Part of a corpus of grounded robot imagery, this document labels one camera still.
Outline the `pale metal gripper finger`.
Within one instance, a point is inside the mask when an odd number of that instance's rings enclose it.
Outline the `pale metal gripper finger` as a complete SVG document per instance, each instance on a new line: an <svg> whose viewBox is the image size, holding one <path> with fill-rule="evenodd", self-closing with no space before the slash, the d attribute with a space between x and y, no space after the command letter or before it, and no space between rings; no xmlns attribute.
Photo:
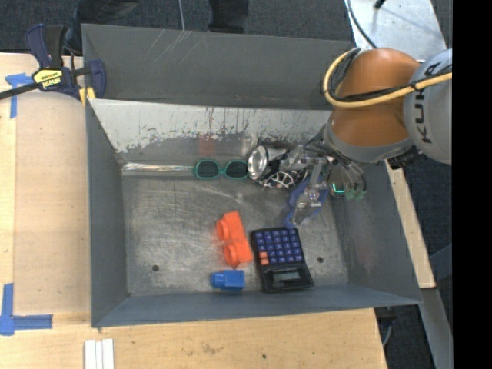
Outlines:
<svg viewBox="0 0 492 369"><path fill-rule="evenodd" d="M306 218L308 211L308 205L305 203L296 204L293 208L293 213L291 216L291 223L293 225L299 225Z"/></svg>
<svg viewBox="0 0 492 369"><path fill-rule="evenodd" d="M317 215L323 206L323 191L319 190L316 192L316 196L314 194L310 197L308 203L308 210L306 218L312 218Z"/></svg>

